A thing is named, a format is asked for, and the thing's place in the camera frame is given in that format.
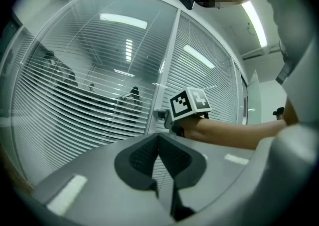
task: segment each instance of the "glass wall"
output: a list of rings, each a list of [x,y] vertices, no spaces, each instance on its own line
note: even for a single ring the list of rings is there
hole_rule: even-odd
[[[158,0],[75,0],[41,32],[13,99],[32,184],[89,149],[145,133],[175,15]]]
[[[187,52],[186,46],[195,49],[212,65],[202,63]],[[186,86],[205,90],[212,107],[210,119],[236,123],[237,87],[232,59],[203,26],[182,13],[162,109],[169,109],[168,98]],[[159,121],[157,131],[168,132],[163,121]]]
[[[43,11],[51,15],[39,16],[42,28],[25,28],[10,48],[16,79],[7,84],[13,99],[6,108],[12,108],[12,136],[31,184],[87,150],[145,134],[164,66],[163,109],[170,95],[198,87],[212,106],[210,119],[236,123],[233,60],[198,22],[180,15],[171,64],[165,65],[176,8],[159,0],[69,2],[52,1]],[[161,121],[157,131],[167,131]],[[157,161],[154,173],[162,169]],[[157,176],[161,186],[172,183],[165,172]]]

